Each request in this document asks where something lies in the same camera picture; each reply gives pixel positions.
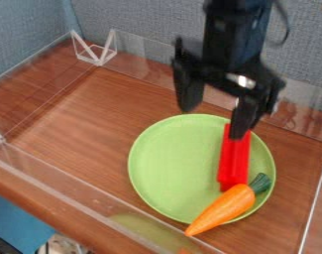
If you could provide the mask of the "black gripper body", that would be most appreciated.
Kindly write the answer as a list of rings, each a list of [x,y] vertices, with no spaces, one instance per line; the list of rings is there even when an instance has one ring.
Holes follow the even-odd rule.
[[[235,70],[225,70],[215,63],[203,62],[203,43],[198,40],[178,37],[174,49],[171,66],[173,63],[181,63],[189,69],[195,69],[205,85],[238,98],[249,95],[265,105],[265,114],[273,113],[285,81],[262,63],[259,56],[253,57]]]

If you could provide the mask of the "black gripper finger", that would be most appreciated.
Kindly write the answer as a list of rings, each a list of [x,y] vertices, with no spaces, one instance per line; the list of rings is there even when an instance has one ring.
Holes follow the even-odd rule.
[[[177,102],[183,112],[191,112],[203,101],[205,82],[201,73],[181,63],[173,63]]]
[[[233,140],[242,139],[246,131],[254,128],[265,113],[265,105],[258,100],[249,96],[239,98],[231,117],[230,138]]]

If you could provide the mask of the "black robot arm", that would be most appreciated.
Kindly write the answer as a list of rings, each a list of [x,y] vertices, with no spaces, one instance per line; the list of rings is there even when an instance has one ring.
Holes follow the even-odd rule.
[[[238,140],[274,110],[285,80],[263,64],[265,41],[273,0],[206,0],[202,40],[179,37],[171,59],[177,101],[190,112],[203,101],[205,86],[238,99],[230,138]]]

